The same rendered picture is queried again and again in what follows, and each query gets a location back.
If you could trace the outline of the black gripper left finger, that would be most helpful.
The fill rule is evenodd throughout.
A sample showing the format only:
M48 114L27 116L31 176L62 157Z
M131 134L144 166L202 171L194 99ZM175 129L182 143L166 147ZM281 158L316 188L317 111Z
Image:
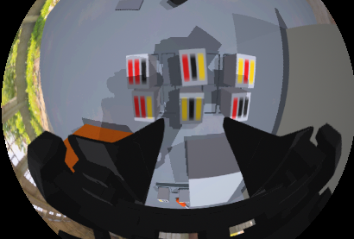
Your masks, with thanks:
M160 117L117 142L109 143L72 134L68 136L68 141L79 159L110 169L135 198L135 203L145 204L157 155L161 150L164 127L164 119Z

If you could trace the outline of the white flat panel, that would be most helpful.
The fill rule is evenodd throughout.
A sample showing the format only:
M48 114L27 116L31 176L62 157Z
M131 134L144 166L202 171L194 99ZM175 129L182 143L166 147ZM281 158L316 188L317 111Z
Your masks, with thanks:
M313 126L310 142L317 147L319 127L330 123L341 134L341 157L329 186L343 175L354 137L354 74L337 24L303 24L286 29L289 48L288 95L275 136Z

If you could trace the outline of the white block with red, black and yellow stripes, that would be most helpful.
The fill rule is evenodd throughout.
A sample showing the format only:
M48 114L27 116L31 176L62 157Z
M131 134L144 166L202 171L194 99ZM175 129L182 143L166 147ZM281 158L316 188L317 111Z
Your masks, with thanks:
M207 85L205 48L180 50L181 86Z
M153 123L161 112L160 86L132 90L132 107L135 120Z

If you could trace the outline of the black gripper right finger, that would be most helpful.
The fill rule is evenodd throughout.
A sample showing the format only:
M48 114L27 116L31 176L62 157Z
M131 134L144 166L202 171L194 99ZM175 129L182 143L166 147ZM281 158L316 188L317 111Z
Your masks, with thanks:
M289 152L310 140L313 126L279 137L225 117L223 130L242 172L249 197L252 198L265 192L263 187L269 179L274 178Z

